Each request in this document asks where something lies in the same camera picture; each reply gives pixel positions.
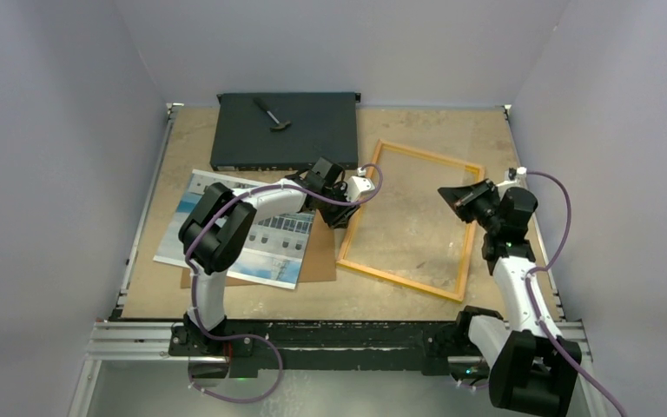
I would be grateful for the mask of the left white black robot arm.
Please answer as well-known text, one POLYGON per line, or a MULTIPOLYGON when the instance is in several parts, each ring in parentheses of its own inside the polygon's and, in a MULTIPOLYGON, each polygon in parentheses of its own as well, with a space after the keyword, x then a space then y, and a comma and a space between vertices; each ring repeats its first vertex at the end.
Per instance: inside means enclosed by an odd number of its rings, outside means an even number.
POLYGON ((252 227, 278 215, 316 212, 330 229, 346 228, 353 214, 382 186, 367 177, 368 166, 347 176, 322 157, 313 167, 277 182, 231 189, 214 183, 180 226, 178 239, 191 270, 190 305, 184 327, 201 354, 216 354, 228 335, 224 292, 228 270, 240 257, 252 227))

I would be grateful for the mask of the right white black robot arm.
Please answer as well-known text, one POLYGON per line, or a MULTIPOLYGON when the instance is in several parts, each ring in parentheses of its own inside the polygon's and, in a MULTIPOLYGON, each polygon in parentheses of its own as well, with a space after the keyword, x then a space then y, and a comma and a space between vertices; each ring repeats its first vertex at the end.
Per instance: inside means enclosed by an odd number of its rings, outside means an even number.
POLYGON ((463 324, 452 331, 455 347, 482 354, 493 406, 533 416, 567 415, 582 351, 561 334, 539 297, 538 265, 527 238, 536 196, 489 179, 438 192, 462 222, 485 231, 482 257, 505 304, 504 315, 466 308, 463 324))

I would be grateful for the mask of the sky building photo print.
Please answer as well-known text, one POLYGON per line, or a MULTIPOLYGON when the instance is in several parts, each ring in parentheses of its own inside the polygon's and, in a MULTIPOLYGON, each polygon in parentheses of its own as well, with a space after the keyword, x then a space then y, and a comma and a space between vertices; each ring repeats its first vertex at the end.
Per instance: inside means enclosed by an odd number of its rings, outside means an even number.
MULTIPOLYGON (((204 191, 219 182, 230 189, 251 189, 263 183, 195 169, 177 206, 154 261, 186 268, 180 226, 204 191)), ((228 271, 228 278, 292 290, 296 288, 314 214, 288 213, 258 222, 250 229, 244 248, 228 271)))

